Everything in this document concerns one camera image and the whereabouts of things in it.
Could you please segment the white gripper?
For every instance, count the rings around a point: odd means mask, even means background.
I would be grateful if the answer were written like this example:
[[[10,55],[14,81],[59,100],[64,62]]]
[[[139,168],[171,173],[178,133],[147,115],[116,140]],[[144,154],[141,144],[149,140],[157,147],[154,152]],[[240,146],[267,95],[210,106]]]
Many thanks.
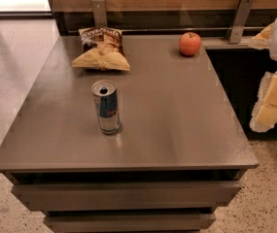
[[[248,43],[256,50],[269,49],[270,57],[277,61],[277,18]],[[252,111],[250,127],[258,133],[272,129],[277,123],[277,72],[265,72],[258,91],[258,101]]]

